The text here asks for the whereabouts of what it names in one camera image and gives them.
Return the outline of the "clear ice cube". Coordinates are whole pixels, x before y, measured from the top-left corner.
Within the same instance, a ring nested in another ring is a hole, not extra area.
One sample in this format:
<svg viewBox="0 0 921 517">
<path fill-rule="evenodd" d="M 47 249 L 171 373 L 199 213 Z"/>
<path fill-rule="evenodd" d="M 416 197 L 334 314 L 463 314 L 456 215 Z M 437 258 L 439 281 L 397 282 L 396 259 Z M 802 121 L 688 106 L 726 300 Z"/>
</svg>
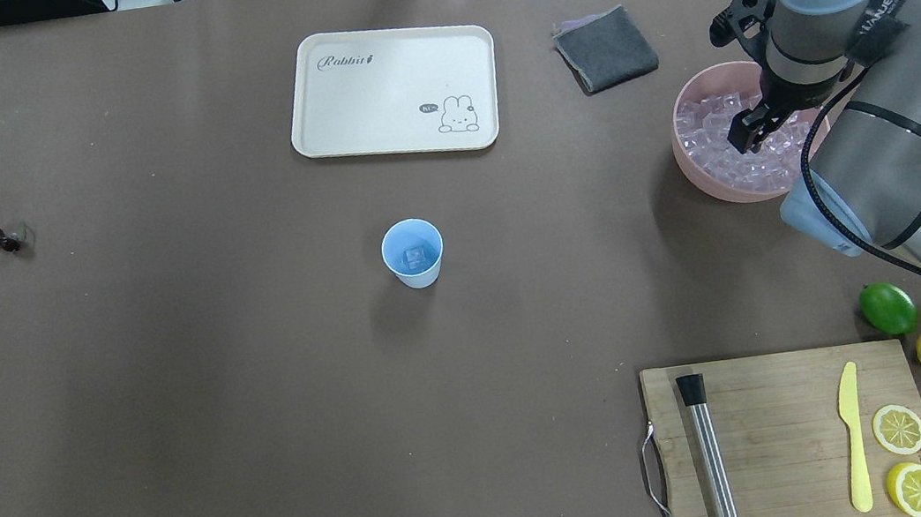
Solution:
<svg viewBox="0 0 921 517">
<path fill-rule="evenodd" d="M 403 265 L 414 275 L 417 275 L 419 271 L 424 271 L 425 268 L 432 266 L 430 261 L 429 252 L 426 250 L 425 245 L 410 247 L 409 249 L 403 252 Z"/>
</svg>

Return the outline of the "dark red cherries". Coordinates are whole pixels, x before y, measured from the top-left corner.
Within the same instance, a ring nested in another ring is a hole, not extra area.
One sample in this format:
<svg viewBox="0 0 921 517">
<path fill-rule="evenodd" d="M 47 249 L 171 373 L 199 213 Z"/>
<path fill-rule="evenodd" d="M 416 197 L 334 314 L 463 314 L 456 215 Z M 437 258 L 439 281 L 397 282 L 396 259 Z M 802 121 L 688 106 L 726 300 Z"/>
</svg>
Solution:
<svg viewBox="0 0 921 517">
<path fill-rule="evenodd" d="M 33 230 L 26 225 L 26 222 L 18 222 L 12 228 L 0 229 L 1 251 L 17 253 L 21 249 L 31 247 L 33 242 Z"/>
</svg>

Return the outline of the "pink bowl of ice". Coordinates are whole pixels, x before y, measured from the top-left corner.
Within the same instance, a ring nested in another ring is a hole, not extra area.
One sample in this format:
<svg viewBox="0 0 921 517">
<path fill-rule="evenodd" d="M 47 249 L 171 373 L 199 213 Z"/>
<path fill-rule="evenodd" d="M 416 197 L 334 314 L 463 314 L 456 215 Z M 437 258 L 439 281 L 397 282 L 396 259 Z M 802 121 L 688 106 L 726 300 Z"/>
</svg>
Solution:
<svg viewBox="0 0 921 517">
<path fill-rule="evenodd" d="M 674 158 L 707 195 L 739 204 L 771 200 L 799 180 L 804 141 L 819 111 L 792 114 L 759 152 L 740 153 L 727 139 L 732 117 L 759 100 L 760 66 L 746 60 L 701 70 L 676 97 Z"/>
</svg>

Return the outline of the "light blue plastic cup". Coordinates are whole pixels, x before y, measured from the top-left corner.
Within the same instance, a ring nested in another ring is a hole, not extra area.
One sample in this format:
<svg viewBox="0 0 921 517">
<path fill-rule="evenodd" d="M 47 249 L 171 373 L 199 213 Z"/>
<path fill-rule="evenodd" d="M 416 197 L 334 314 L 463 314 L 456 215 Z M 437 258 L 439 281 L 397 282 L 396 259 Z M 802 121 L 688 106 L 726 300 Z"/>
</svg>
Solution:
<svg viewBox="0 0 921 517">
<path fill-rule="evenodd" d="M 414 217 L 395 222 L 380 247 L 385 265 L 404 285 L 428 288 L 438 280 L 446 243 L 429 221 Z"/>
</svg>

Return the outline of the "grey folded cloth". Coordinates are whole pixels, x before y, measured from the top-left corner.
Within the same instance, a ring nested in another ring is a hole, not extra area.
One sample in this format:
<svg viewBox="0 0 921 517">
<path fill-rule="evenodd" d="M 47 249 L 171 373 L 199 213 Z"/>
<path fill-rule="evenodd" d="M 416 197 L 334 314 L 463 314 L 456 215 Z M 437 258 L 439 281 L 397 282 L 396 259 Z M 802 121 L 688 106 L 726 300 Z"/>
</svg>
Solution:
<svg viewBox="0 0 921 517">
<path fill-rule="evenodd" d="M 621 4 L 560 23 L 554 46 L 587 94 L 658 69 L 660 59 Z"/>
</svg>

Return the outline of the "green lime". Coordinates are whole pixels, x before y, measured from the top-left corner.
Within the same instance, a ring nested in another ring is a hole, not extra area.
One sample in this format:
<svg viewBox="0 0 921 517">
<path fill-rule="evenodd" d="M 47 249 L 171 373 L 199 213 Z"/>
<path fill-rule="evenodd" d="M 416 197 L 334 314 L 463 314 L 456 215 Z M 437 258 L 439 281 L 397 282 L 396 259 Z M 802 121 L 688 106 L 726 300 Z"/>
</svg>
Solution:
<svg viewBox="0 0 921 517">
<path fill-rule="evenodd" d="M 859 303 L 868 323 L 886 335 L 912 333 L 919 326 L 917 305 L 909 294 L 890 283 L 868 283 L 859 292 Z"/>
</svg>

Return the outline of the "yellow plastic knife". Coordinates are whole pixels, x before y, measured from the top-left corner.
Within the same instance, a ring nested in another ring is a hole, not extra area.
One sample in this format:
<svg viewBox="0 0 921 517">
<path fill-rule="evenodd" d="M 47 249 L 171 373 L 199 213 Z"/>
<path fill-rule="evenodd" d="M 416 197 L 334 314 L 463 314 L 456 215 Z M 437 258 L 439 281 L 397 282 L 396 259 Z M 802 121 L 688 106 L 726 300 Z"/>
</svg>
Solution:
<svg viewBox="0 0 921 517">
<path fill-rule="evenodd" d="M 861 418 L 858 405 L 857 365 L 848 361 L 842 367 L 837 387 L 837 413 L 849 433 L 849 487 L 850 503 L 860 513 L 870 513 L 873 494 L 868 461 L 865 458 Z"/>
</svg>

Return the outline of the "wooden cutting board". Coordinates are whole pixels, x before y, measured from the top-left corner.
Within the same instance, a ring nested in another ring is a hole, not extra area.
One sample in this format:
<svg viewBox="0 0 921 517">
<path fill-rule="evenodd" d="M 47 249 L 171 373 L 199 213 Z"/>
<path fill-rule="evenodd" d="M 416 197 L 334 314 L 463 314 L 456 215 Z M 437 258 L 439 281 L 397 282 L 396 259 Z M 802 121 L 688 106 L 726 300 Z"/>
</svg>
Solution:
<svg viewBox="0 0 921 517">
<path fill-rule="evenodd" d="M 857 368 L 858 412 L 874 506 L 850 502 L 850 433 L 840 419 L 842 367 Z M 660 454 L 672 517 L 717 517 L 712 490 L 676 378 L 703 376 L 738 517 L 903 517 L 886 490 L 902 463 L 873 435 L 886 405 L 921 419 L 921 394 L 899 341 L 868 341 L 642 370 L 640 385 Z M 921 450 L 910 456 L 921 465 Z"/>
</svg>

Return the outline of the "lemon half slice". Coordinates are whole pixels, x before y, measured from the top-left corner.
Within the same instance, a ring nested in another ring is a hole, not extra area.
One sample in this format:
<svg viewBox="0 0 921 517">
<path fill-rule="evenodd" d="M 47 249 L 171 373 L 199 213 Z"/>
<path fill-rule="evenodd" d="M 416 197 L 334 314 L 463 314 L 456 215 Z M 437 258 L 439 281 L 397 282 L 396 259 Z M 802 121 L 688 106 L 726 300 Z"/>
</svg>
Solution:
<svg viewBox="0 0 921 517">
<path fill-rule="evenodd" d="M 872 416 L 871 432 L 878 444 L 897 455 L 921 451 L 921 417 L 902 404 L 887 404 Z"/>
<path fill-rule="evenodd" d="M 921 517 L 921 464 L 896 464 L 885 478 L 887 494 L 896 508 L 909 517 Z"/>
</svg>

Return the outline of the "steel muddler black tip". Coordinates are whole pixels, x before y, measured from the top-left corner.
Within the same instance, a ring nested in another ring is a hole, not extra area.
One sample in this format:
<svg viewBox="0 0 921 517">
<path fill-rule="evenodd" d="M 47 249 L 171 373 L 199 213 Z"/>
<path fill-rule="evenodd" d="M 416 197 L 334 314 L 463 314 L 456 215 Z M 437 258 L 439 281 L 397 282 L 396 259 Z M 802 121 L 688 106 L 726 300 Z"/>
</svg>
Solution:
<svg viewBox="0 0 921 517">
<path fill-rule="evenodd" d="M 713 503 L 717 517 L 738 517 L 722 448 L 717 441 L 711 408 L 708 407 L 704 376 L 702 373 L 687 374 L 676 378 L 675 383 L 692 418 L 699 456 L 707 477 L 709 501 Z"/>
</svg>

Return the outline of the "cream rabbit tray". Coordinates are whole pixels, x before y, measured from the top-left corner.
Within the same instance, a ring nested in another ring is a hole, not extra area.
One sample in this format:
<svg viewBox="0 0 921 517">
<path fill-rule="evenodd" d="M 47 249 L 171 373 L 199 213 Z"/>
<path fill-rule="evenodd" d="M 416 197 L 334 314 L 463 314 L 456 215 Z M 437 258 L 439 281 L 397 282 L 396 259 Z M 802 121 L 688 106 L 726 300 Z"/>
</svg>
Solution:
<svg viewBox="0 0 921 517">
<path fill-rule="evenodd" d="M 496 66 L 482 26 L 307 36 L 296 51 L 291 143 L 308 158 L 490 148 Z"/>
</svg>

